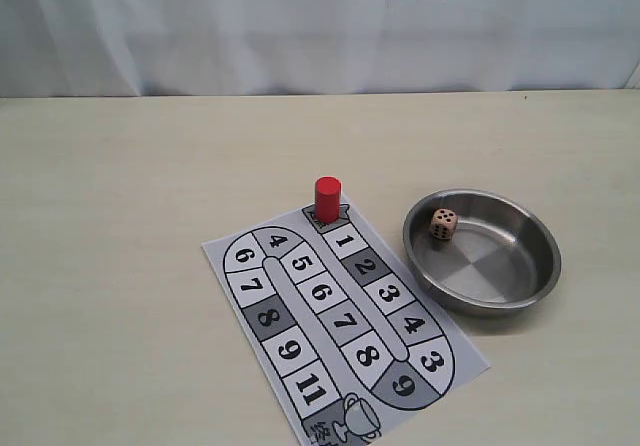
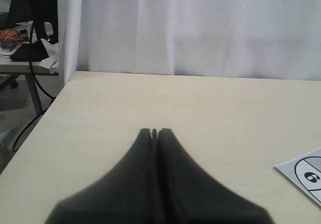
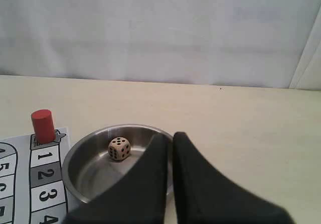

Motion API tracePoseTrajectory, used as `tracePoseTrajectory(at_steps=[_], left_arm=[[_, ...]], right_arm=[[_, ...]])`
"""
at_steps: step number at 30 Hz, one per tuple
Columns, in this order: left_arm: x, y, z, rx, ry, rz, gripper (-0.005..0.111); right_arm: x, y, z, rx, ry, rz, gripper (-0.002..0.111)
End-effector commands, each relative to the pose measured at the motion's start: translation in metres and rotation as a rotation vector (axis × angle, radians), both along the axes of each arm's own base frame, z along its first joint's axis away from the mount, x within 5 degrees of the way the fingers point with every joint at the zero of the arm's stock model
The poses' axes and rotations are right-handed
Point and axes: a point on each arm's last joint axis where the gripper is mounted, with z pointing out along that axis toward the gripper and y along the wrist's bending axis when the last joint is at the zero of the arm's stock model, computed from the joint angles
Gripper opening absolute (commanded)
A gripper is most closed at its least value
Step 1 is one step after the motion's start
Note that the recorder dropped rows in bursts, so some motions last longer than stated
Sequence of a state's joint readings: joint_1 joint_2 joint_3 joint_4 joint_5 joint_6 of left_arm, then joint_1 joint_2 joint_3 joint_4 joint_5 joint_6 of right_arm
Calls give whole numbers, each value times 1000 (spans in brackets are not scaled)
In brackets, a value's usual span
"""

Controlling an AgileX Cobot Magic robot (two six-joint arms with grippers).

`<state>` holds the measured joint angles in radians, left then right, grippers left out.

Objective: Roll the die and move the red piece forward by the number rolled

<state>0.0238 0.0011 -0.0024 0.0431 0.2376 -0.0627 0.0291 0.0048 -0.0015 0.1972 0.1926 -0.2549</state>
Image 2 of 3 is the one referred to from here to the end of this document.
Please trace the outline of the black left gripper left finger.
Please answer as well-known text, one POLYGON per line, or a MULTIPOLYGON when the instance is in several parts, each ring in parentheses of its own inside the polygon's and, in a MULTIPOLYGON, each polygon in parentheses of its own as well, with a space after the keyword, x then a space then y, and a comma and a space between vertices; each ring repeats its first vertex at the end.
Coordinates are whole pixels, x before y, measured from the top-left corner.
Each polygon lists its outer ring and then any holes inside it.
POLYGON ((59 201, 46 223, 160 223, 156 130, 141 129, 103 177, 59 201))

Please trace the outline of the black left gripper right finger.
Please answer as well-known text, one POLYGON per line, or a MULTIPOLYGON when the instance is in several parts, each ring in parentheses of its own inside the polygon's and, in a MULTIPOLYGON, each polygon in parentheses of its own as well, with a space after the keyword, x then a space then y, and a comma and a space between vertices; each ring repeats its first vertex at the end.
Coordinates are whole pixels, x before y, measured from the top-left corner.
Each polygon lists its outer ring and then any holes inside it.
POLYGON ((273 223, 268 211, 202 169, 171 129, 157 140, 158 182, 167 223, 273 223))

